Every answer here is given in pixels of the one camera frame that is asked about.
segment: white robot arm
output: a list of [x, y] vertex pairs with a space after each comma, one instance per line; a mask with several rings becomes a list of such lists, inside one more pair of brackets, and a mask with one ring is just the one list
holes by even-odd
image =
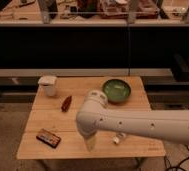
[[76, 116], [84, 138], [108, 130], [157, 138], [189, 145], [189, 110], [111, 110], [107, 97], [93, 90]]

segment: wooden table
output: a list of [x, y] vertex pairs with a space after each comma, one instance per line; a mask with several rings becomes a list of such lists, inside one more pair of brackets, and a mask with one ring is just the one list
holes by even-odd
[[[23, 20], [27, 19], [26, 21], [42, 21], [41, 20], [41, 14], [40, 9], [37, 0], [34, 4], [25, 6], [22, 8], [11, 8], [14, 6], [19, 5], [20, 0], [12, 0], [1, 12], [0, 12], [0, 21], [17, 21], [17, 20]], [[68, 5], [76, 5], [76, 2], [67, 3]], [[78, 24], [75, 22], [86, 20], [94, 22], [95, 20], [103, 20], [104, 22], [118, 22], [118, 20], [113, 19], [102, 19], [100, 16], [95, 15], [94, 17], [91, 17], [89, 20], [84, 19], [80, 16], [76, 17], [75, 19], [67, 20], [67, 19], [60, 19], [60, 15], [64, 12], [66, 3], [62, 3], [58, 5], [58, 16], [54, 20], [58, 21], [70, 21], [73, 24]], [[162, 9], [164, 9], [165, 13], [169, 16], [169, 19], [172, 20], [181, 20], [181, 17], [176, 17], [172, 14], [173, 7], [185, 7], [186, 9], [189, 6], [189, 0], [164, 0]]]
[[[58, 78], [57, 96], [49, 98], [42, 87], [38, 88], [20, 147], [18, 159], [83, 159], [83, 158], [123, 158], [164, 156], [162, 141], [129, 135], [120, 145], [112, 138], [115, 132], [98, 131], [96, 146], [88, 151], [83, 137], [75, 123], [76, 113], [90, 90], [99, 89], [112, 77], [69, 77]], [[108, 104], [107, 108], [123, 110], [149, 110], [150, 105], [139, 77], [117, 77], [126, 81], [132, 88], [131, 96], [125, 104]], [[63, 100], [72, 95], [72, 103], [67, 113], [61, 112]], [[43, 144], [35, 137], [44, 128], [62, 138], [56, 149]]]

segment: green bowl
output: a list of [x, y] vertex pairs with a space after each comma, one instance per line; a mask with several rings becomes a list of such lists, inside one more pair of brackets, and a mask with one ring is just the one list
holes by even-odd
[[130, 86], [123, 80], [111, 79], [103, 84], [102, 91], [112, 103], [125, 102], [131, 94]]

